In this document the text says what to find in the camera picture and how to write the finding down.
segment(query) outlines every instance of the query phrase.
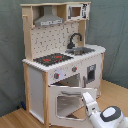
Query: sink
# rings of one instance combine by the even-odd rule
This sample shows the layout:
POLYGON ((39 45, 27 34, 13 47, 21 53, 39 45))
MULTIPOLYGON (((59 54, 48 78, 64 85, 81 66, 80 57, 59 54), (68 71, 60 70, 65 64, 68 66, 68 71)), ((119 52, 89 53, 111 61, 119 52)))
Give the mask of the sink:
POLYGON ((78 47, 78 48, 68 49, 65 51, 65 53, 73 54, 77 56, 77 55, 83 55, 83 54, 87 54, 87 53, 94 52, 94 51, 95 50, 91 48, 78 47))

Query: wooden table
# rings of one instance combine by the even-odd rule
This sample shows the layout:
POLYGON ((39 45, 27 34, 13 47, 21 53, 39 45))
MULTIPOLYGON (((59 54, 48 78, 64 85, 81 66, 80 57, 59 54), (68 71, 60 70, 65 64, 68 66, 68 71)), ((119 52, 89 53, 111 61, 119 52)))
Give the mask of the wooden table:
MULTIPOLYGON (((128 89, 102 80, 102 96, 97 99, 99 107, 102 110, 108 106, 118 106, 128 117, 128 89)), ((84 108, 75 112, 78 117, 84 116, 84 108)), ((0 118, 0 128, 44 128, 38 120, 23 109, 16 110, 0 118)))

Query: gray wall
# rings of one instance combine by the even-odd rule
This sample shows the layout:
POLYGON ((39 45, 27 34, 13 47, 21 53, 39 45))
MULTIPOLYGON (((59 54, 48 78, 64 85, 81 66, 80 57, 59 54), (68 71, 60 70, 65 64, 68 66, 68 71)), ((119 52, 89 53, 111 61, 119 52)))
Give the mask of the gray wall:
MULTIPOLYGON (((0 0, 0 116, 15 110, 20 101, 25 101, 20 4, 43 2, 67 0, 0 0)), ((128 88, 128 0, 91 2, 86 43, 106 48, 103 78, 128 88)))

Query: backsplash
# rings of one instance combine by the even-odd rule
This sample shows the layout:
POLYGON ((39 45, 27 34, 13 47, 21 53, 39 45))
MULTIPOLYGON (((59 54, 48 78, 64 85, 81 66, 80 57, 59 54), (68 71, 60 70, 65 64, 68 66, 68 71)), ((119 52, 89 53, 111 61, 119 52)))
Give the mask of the backsplash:
MULTIPOLYGON (((33 58, 66 50, 73 33, 78 33, 79 22, 35 27, 31 31, 33 58)), ((78 36, 73 38, 78 46, 78 36)))

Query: microwave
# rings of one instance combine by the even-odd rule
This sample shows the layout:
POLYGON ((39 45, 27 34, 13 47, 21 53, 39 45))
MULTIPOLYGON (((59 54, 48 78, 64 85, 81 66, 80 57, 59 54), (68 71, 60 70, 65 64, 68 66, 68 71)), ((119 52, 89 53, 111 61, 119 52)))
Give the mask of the microwave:
POLYGON ((67 5, 67 21, 89 18, 90 4, 69 4, 67 5))

